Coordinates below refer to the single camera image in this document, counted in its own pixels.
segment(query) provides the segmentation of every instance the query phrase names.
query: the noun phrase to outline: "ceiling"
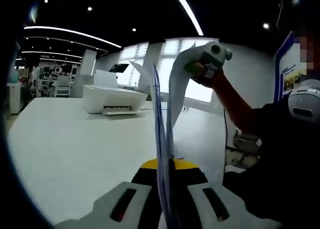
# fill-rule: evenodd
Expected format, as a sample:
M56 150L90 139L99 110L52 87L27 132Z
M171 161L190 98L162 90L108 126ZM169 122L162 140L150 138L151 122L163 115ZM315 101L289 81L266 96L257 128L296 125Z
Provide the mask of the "ceiling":
M247 46L271 56L290 31L291 0L186 0L207 38ZM197 30L178 0L35 0L33 19L25 26L47 26L88 34L121 47L164 39L198 37ZM24 60L46 55L49 59L80 62L81 58L22 53L53 52L81 57L85 49L96 50L98 57L122 48L65 31L25 29L18 42L18 56Z

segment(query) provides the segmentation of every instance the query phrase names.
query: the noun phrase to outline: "table surface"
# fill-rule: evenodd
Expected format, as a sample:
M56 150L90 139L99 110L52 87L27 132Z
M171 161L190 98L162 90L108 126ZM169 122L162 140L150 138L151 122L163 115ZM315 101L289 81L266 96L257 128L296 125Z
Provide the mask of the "table surface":
M151 109L152 104L146 102L143 108ZM26 192L49 222L56 224L91 212L96 199L119 183L130 182L145 161L156 157L154 121L152 110L104 116L88 114L81 98L35 98L9 131L9 151ZM223 117L193 108L183 111L173 140L185 160L197 164L209 182L221 185ZM245 211L237 196L220 193ZM264 221L244 214L241 220L254 226Z

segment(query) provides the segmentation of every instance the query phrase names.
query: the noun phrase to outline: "paper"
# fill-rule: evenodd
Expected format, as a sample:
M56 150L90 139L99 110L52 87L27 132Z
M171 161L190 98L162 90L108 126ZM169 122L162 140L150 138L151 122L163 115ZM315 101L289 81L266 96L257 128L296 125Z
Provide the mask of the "paper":
M169 94L166 117L166 133L164 128L164 120L162 115L162 107L160 100L160 83L156 66L147 68L135 62L131 64L136 68L140 75L150 85L152 107L155 122L155 140L157 150L157 187L159 199L163 210L167 228L175 228L178 219L175 218L173 210L174 205L171 201L171 185L170 185L170 161L174 158L174 138L173 127L180 115L184 104L185 93L191 74L186 72L184 67L190 61L198 60L205 46L195 47L195 44L181 52L173 63L169 78Z

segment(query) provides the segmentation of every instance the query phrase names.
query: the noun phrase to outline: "monitor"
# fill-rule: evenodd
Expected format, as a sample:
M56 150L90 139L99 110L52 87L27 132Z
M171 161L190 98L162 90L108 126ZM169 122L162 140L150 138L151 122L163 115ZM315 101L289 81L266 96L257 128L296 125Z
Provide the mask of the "monitor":
M72 71L72 65L71 64L63 65L61 68L62 68L62 71L64 73L71 73L71 71Z
M127 67L129 66L129 64L114 64L111 69L109 70L109 72L111 73L123 73Z

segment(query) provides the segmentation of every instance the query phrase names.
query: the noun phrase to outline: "window blind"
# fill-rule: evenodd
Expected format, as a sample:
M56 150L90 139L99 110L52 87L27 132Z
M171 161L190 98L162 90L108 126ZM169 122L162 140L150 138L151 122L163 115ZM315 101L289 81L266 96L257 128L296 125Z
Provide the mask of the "window blind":
M209 39L174 39L167 40L163 46L159 61L160 91L169 92L169 77L172 66L179 52L183 52L194 44L199 47L209 42ZM185 91L185 97L209 103L211 101L212 89L190 80Z
M143 65L149 43L129 46L123 49L119 57L119 64L129 64L124 73L117 73L117 83L124 86L137 87L140 73L131 65L136 62Z

